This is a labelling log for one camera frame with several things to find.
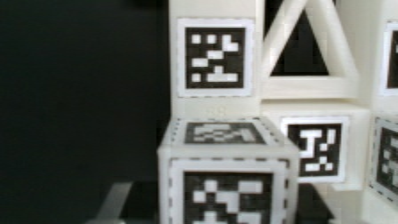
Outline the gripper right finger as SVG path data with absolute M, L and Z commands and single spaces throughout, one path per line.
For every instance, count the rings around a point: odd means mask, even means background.
M 294 224 L 355 224 L 355 192 L 300 184 Z

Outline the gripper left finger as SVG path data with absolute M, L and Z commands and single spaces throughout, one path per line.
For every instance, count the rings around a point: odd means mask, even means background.
M 85 224 L 157 224 L 157 183 L 115 182 Z

